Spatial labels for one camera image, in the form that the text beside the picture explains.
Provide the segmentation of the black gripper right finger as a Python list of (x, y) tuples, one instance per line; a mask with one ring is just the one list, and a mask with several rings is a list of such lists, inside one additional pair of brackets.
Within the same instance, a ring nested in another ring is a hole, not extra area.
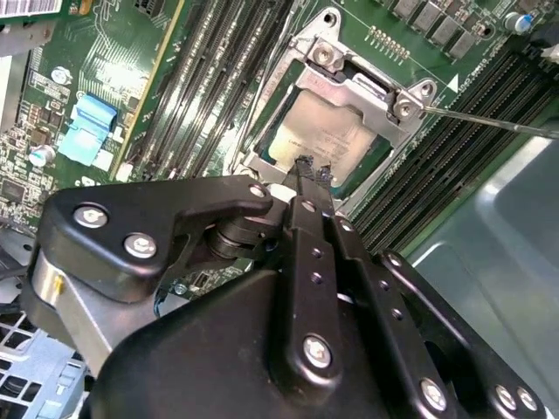
[(323, 418), (543, 418), (536, 392), (399, 254), (328, 220), (346, 374)]

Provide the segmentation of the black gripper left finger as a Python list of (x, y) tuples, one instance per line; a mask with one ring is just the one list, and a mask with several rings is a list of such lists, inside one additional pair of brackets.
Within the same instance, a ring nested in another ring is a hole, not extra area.
[(31, 284), (95, 376), (132, 333), (253, 271), (335, 277), (328, 167), (279, 193), (246, 175), (64, 189), (38, 228)]

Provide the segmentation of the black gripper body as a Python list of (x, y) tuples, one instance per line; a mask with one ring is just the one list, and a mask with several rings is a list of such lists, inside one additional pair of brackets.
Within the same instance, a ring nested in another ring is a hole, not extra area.
[(128, 336), (85, 418), (413, 418), (374, 328), (315, 283), (253, 271)]

